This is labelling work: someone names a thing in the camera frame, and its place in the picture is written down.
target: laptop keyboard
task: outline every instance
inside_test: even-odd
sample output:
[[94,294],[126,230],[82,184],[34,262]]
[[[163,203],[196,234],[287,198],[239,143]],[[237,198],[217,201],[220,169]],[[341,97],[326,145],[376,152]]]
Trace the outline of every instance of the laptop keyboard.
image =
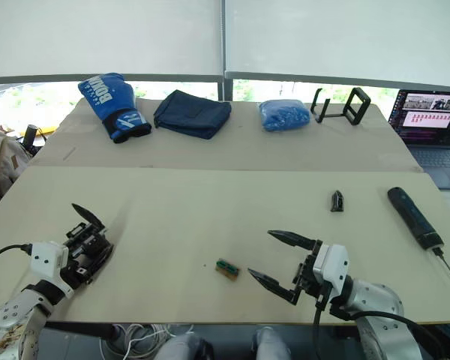
[[413,157],[422,167],[450,167],[450,150],[411,149]]

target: blue boxing glove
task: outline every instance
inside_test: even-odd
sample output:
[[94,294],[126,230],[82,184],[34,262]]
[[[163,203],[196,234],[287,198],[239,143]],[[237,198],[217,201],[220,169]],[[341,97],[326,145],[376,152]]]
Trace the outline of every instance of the blue boxing glove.
[[152,126],[134,105],[134,90],[119,73],[105,73],[78,84],[114,143],[150,134]]

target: gray pants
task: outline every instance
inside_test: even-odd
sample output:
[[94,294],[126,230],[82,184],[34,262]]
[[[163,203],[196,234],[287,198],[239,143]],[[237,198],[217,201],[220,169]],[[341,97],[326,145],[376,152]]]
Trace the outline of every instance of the gray pants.
[[[158,350],[155,360],[194,360],[202,339],[195,334],[183,334],[168,340]],[[291,360],[290,350],[272,328],[265,327],[253,336],[252,350],[256,360]]]

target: electronic component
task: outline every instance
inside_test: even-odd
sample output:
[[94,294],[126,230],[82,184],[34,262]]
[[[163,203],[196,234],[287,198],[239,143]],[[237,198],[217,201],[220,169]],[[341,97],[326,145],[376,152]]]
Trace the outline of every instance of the electronic component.
[[237,277],[240,274],[240,268],[229,263],[225,259],[218,259],[216,266],[215,266],[215,270],[217,270],[221,274],[225,275],[227,278],[229,278],[232,281],[237,280]]
[[342,212],[344,210],[344,196],[340,191],[335,191],[331,195],[331,212]]
[[388,199],[408,226],[415,240],[422,249],[432,250],[446,265],[450,271],[449,264],[443,257],[443,240],[437,234],[434,227],[416,207],[410,196],[401,187],[393,187],[388,191]]

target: window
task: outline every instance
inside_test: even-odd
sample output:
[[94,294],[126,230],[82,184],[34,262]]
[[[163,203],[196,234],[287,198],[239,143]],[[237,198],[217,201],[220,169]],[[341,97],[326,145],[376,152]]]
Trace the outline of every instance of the window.
[[[79,82],[30,82],[0,85],[0,128],[20,137],[29,124],[44,133],[54,131],[82,98]],[[216,82],[127,81],[138,98],[162,100],[176,89],[218,99]]]
[[[314,100],[315,91],[322,88],[318,103],[326,98],[330,103],[344,104],[352,91],[353,85],[315,84],[310,82],[262,81],[262,80],[234,80],[234,101],[266,101],[271,99],[297,99],[304,103]],[[375,88],[361,86],[370,97],[372,104],[376,104],[383,116],[388,119],[392,112],[398,88]]]

